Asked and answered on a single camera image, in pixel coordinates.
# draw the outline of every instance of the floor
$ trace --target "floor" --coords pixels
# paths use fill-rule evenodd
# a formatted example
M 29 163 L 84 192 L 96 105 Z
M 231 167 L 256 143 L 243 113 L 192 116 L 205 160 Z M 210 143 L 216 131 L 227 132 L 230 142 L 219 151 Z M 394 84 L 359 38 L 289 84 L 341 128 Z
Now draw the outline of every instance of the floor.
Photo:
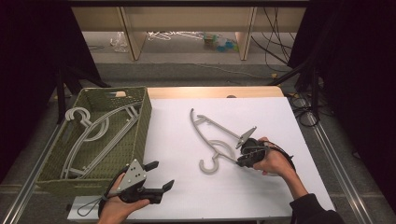
M 235 40 L 231 33 L 214 34 Z M 257 33 L 253 37 L 266 49 L 268 41 L 264 36 L 270 35 Z M 266 85 L 274 77 L 282 76 L 290 70 L 276 59 L 278 57 L 287 60 L 287 56 L 281 47 L 274 43 L 269 43 L 268 49 L 276 57 L 265 54 L 263 49 L 252 42 L 247 60 L 241 61 L 234 49 L 221 52 L 213 46 L 205 46 L 203 40 L 196 38 L 201 36 L 199 32 L 162 34 L 151 37 L 150 40 L 148 36 L 140 59 L 132 62 L 127 52 L 116 52 L 110 45 L 110 42 L 114 43 L 117 39 L 117 33 L 84 33 L 84 36 L 103 81 L 112 86 L 255 86 Z M 292 47 L 294 36 L 295 34 L 281 34 L 282 44 Z M 281 84 L 280 88 L 284 93 L 294 93 L 293 83 L 296 78 Z M 82 84 L 85 87 L 92 86 L 88 82 Z M 302 100 L 299 99 L 293 99 L 292 102 L 295 105 L 302 104 Z M 331 109 L 325 106 L 324 96 L 320 98 L 320 104 L 324 106 L 320 109 L 319 126 L 305 127 L 304 124 L 309 122 L 309 117 L 306 117 L 302 118 L 300 127 L 337 212 L 346 223 L 396 223 L 395 214 L 364 164 L 352 155 L 354 148 Z M 34 170 L 35 163 L 56 126 L 56 120 L 57 104 L 56 98 L 53 97 L 49 99 L 48 110 L 42 115 L 29 146 L 21 152 L 0 185 L 2 220 L 5 220 L 7 210 L 11 208 Z M 346 178 L 367 209 L 370 217 L 368 221 L 356 216 L 355 206 L 351 204 L 343 183 L 340 183 L 337 173 L 332 168 L 323 140 L 318 138 L 319 133 L 326 134 L 326 139 L 346 172 Z M 67 220 L 68 208 L 72 202 L 73 198 L 58 198 L 40 188 L 34 188 L 27 204 L 21 207 L 23 213 L 16 219 L 19 223 L 72 223 Z M 288 219 L 265 221 L 277 224 L 289 222 Z

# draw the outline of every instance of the white table surface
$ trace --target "white table surface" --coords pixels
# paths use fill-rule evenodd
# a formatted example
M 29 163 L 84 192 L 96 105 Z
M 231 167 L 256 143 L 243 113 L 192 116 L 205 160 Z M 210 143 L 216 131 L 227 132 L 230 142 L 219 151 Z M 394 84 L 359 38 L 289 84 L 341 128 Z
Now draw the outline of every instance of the white table surface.
M 205 115 L 237 134 L 257 126 L 251 137 L 267 136 L 294 155 L 293 162 L 308 192 L 317 195 L 324 209 L 334 209 L 286 98 L 151 99 L 151 104 L 144 161 L 159 161 L 160 165 L 148 172 L 145 187 L 161 188 L 172 179 L 175 184 L 160 204 L 132 213 L 129 220 L 257 220 L 291 216 L 292 197 L 280 177 L 262 176 L 260 171 L 241 168 L 225 158 L 219 159 L 219 169 L 213 175 L 200 170 L 199 160 L 211 167 L 214 153 L 193 128 L 192 108 L 195 119 L 198 114 Z M 236 146 L 236 138 L 214 125 L 203 123 L 199 127 L 206 138 Z M 234 153 L 236 158 L 240 156 L 239 150 Z M 76 197 L 68 219 L 97 220 L 97 208 L 86 217 L 77 213 L 78 208 L 95 198 Z

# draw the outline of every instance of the hand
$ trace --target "hand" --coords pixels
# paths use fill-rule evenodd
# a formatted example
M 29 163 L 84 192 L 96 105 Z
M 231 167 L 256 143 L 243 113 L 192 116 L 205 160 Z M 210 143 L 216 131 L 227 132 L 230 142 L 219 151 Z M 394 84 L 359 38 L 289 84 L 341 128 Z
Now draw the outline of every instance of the hand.
M 259 141 L 268 142 L 269 140 L 266 137 L 262 137 Z M 295 173 L 288 160 L 280 152 L 271 149 L 265 153 L 262 161 L 253 164 L 253 168 L 262 170 L 263 175 L 272 173 L 284 177 L 290 173 Z
M 268 138 L 262 137 L 259 141 L 268 141 Z M 262 161 L 253 164 L 253 168 L 262 170 L 263 175 L 268 173 L 280 175 L 288 185 L 293 199 L 298 199 L 308 194 L 300 177 L 291 167 L 288 160 L 278 151 L 269 150 Z
M 111 190 L 116 190 L 125 174 L 120 175 Z M 124 221 L 132 212 L 149 204 L 149 200 L 139 200 L 135 203 L 125 203 L 118 196 L 110 198 L 103 208 L 98 223 L 115 224 Z

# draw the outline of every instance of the black sleeve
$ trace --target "black sleeve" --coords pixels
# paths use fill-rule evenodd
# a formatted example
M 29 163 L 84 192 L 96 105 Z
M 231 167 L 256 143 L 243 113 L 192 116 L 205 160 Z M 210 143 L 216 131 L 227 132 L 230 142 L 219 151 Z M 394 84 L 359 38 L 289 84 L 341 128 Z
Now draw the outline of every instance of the black sleeve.
M 307 194 L 290 203 L 299 224 L 345 224 L 340 215 L 333 210 L 324 210 L 315 194 Z

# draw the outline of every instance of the person's right hand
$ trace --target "person's right hand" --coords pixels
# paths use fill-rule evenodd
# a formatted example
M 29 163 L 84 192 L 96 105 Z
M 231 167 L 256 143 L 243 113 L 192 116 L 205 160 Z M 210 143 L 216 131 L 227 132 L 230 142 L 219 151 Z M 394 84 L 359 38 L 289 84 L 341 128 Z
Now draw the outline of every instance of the person's right hand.
M 262 137 L 259 141 L 265 142 L 269 140 L 266 137 Z M 263 175 L 271 173 L 284 177 L 285 175 L 290 174 L 290 172 L 295 173 L 288 160 L 280 152 L 275 150 L 267 151 L 264 159 L 254 163 L 253 168 L 255 170 L 262 170 Z

